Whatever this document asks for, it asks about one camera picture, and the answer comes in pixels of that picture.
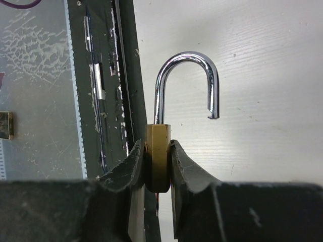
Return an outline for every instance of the padlock shackle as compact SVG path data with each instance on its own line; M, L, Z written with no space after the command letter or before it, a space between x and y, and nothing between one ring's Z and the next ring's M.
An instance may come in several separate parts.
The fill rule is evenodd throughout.
M158 73L155 88L154 124L164 123L166 81L170 72L180 63L194 62L199 64L207 76L207 108L211 112L209 119L218 119L219 114L219 76L213 61L206 55L187 51L171 57Z

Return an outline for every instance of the purple cable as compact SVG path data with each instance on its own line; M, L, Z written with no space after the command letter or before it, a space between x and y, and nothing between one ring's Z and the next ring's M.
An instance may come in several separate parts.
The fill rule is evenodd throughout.
M41 2L41 0L35 0L30 4L18 5L18 4L9 3L6 0L0 0L0 4L4 4L10 8L13 8L13 9L30 9L30 8L33 8L34 6L36 6L37 4L39 4L40 2Z

